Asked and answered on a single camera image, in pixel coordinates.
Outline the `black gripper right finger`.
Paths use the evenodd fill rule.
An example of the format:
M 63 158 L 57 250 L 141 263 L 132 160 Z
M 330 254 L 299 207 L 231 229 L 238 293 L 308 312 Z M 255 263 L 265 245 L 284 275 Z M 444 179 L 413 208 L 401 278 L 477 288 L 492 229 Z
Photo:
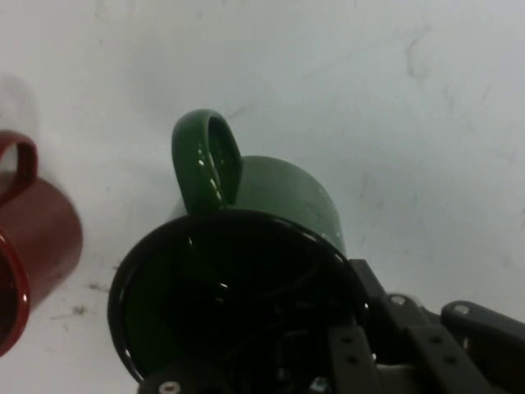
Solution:
M 470 301 L 434 314 L 388 293 L 364 259 L 350 262 L 357 320 L 377 355 L 411 364 L 439 393 L 522 393 L 524 324 Z

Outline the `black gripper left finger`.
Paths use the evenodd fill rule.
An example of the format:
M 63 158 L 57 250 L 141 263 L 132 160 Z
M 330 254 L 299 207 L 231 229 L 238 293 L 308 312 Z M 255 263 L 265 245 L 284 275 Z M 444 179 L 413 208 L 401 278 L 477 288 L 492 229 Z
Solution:
M 140 393 L 379 393 L 359 326 L 265 329 L 221 360 L 196 355 L 147 377 Z

